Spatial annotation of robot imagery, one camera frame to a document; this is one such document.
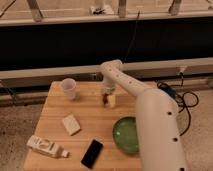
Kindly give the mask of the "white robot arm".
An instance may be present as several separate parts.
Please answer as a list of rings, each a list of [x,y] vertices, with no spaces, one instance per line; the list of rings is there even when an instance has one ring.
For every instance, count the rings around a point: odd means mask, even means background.
[[[163,90],[122,71],[120,60],[103,62],[104,94],[120,85],[135,97],[136,128],[142,171],[189,171],[176,116],[178,104]]]

